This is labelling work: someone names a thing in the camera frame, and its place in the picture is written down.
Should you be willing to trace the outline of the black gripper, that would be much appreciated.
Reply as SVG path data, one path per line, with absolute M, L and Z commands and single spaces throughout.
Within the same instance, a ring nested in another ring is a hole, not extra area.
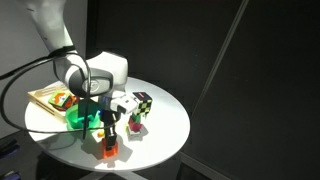
M 117 133 L 115 133 L 115 123 L 118 122 L 120 118 L 120 112 L 102 110 L 100 113 L 100 120 L 103 122 L 105 127 L 105 150 L 111 150 L 112 146 L 114 146 L 117 142 Z

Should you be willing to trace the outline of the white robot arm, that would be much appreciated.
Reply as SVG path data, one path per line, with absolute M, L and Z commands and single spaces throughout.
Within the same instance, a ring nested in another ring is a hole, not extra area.
M 86 60 L 78 54 L 64 23 L 66 0 L 17 0 L 29 13 L 41 39 L 54 60 L 58 80 L 76 96 L 78 120 L 84 128 L 97 117 L 104 123 L 104 149 L 116 146 L 115 123 L 136 104 L 126 95 L 128 61 L 101 52 Z

